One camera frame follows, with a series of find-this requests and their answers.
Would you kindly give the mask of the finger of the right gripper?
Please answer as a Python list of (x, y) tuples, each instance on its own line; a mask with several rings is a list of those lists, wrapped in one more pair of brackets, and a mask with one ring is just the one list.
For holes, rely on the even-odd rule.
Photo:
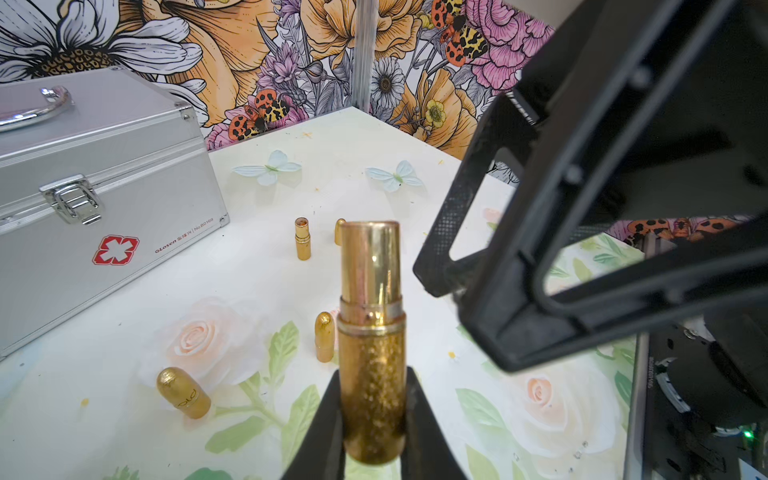
[(482, 116), (437, 217), (421, 247), (413, 273), (427, 293), (442, 297), (466, 289), (486, 256), (450, 255), (487, 172), (500, 161), (521, 178), (539, 133), (539, 116), (517, 92), (497, 96)]
[(515, 197), (487, 248), (456, 263), (459, 318), (505, 372), (708, 310), (767, 298), (767, 211), (711, 238), (594, 277), (544, 289), (581, 216), (570, 200)]

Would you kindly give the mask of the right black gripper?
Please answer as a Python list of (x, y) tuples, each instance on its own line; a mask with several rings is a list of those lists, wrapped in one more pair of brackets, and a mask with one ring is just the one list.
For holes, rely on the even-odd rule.
[(767, 246), (767, 5), (587, 1), (524, 69), (533, 123), (515, 248), (621, 220), (744, 216), (702, 245)]

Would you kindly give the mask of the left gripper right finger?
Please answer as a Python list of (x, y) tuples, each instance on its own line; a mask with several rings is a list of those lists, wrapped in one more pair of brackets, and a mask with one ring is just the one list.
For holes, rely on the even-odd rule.
[(466, 479), (411, 367), (407, 368), (405, 433), (402, 479)]

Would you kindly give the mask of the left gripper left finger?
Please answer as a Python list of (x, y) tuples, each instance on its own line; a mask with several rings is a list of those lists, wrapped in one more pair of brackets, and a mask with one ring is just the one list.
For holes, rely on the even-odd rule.
[(294, 479), (343, 479), (345, 451), (339, 371), (335, 371), (299, 449), (282, 476)]

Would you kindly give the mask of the gold lipstick cap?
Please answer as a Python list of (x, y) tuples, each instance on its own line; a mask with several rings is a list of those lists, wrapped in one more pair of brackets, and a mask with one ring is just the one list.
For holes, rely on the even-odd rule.
[(334, 226), (334, 243), (337, 246), (342, 245), (342, 227), (346, 223), (344, 218), (339, 218)]

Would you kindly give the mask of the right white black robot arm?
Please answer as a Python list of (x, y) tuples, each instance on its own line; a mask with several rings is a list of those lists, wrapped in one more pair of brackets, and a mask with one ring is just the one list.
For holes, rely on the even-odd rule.
[(767, 437), (767, 5), (583, 1), (497, 97), (416, 259), (503, 371), (646, 334), (633, 477)]

